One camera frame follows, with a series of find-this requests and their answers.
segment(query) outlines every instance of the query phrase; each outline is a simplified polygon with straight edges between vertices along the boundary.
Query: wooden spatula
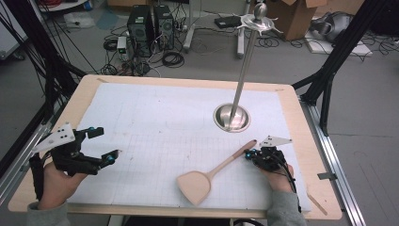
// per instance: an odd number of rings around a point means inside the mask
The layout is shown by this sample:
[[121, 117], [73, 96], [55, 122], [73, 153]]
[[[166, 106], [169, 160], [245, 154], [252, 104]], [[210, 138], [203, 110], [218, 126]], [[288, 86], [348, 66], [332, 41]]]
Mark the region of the wooden spatula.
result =
[[177, 184], [185, 197], [194, 205], [200, 204], [211, 191], [211, 181], [220, 170], [226, 167], [232, 160], [240, 156], [246, 149], [250, 149], [256, 144], [256, 139], [251, 140], [231, 157], [222, 162], [212, 171], [204, 173], [200, 171], [190, 171], [177, 178]]

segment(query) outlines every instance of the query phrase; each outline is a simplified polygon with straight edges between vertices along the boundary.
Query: white paper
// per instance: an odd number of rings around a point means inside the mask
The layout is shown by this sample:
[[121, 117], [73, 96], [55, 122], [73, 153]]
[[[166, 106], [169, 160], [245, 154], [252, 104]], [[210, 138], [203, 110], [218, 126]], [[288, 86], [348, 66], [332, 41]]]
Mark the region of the white paper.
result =
[[[234, 94], [230, 89], [101, 84], [78, 129], [103, 127], [104, 135], [86, 139], [82, 153], [122, 152], [114, 165], [89, 176], [69, 202], [194, 207], [178, 188], [178, 176], [208, 172], [254, 138], [290, 138], [275, 92], [244, 90], [239, 105], [251, 116], [249, 128], [241, 133], [219, 129], [214, 111], [232, 103]], [[293, 145], [278, 149], [295, 169], [303, 211], [310, 211]], [[265, 210], [270, 192], [265, 176], [242, 156], [214, 177], [199, 207]]]

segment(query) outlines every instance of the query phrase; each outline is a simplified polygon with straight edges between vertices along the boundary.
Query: spatula handle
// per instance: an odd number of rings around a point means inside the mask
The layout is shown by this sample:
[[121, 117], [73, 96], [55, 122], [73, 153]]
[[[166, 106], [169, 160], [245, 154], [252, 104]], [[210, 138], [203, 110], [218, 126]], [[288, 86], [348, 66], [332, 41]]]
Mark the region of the spatula handle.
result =
[[250, 142], [248, 142], [246, 145], [244, 145], [242, 148], [240, 148], [237, 152], [235, 152], [232, 156], [230, 156], [228, 159], [226, 159], [224, 162], [222, 162], [219, 166], [216, 168], [212, 169], [212, 171], [208, 172], [207, 175], [210, 180], [214, 178], [215, 174], [217, 174], [220, 170], [222, 170], [224, 167], [226, 167], [229, 163], [232, 162], [232, 160], [236, 159], [238, 156], [240, 156], [246, 149], [250, 149], [256, 144], [256, 139], [252, 139]]
[[236, 159], [239, 157], [246, 149], [251, 149], [253, 146], [256, 144], [256, 139], [252, 139], [250, 142], [248, 142], [246, 145], [244, 145], [242, 148], [240, 148], [237, 152], [235, 152], [232, 157]]

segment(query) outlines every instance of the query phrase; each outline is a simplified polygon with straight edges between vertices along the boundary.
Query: forearm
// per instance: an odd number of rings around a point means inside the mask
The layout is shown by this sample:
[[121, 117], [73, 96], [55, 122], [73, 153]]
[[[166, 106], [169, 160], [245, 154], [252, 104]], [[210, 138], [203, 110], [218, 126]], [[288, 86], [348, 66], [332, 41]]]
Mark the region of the forearm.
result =
[[64, 202], [57, 208], [38, 210], [38, 202], [27, 206], [27, 226], [69, 226], [67, 219], [68, 207]]
[[306, 225], [306, 220], [298, 212], [298, 199], [295, 193], [273, 191], [272, 203], [267, 210], [267, 225]]

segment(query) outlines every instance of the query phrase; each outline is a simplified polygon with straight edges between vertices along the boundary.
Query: wooden table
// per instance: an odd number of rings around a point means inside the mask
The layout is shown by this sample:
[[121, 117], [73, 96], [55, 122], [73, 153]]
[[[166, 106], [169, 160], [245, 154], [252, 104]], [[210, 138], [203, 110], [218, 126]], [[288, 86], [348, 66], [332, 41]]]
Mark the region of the wooden table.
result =
[[[236, 89], [237, 83], [224, 81], [121, 77], [106, 75], [87, 75], [80, 82], [75, 93], [58, 119], [55, 128], [65, 121], [76, 128], [82, 120], [97, 87], [102, 83], [123, 83], [169, 87]], [[320, 180], [318, 173], [326, 172], [322, 159], [313, 140], [310, 127], [305, 119], [294, 89], [289, 85], [245, 83], [244, 89], [273, 91], [279, 96], [291, 138], [294, 141], [296, 157], [302, 170], [308, 196], [311, 201], [311, 211], [304, 213], [307, 219], [339, 219], [342, 217], [341, 207], [329, 180]], [[15, 212], [26, 211], [26, 206], [35, 201], [32, 174], [29, 171], [10, 203], [8, 209]], [[194, 209], [166, 208], [151, 206], [123, 206], [98, 204], [69, 204], [70, 213], [109, 214], [109, 215], [140, 215], [169, 216], [197, 218], [266, 218], [265, 211], [232, 210], [232, 209]]]

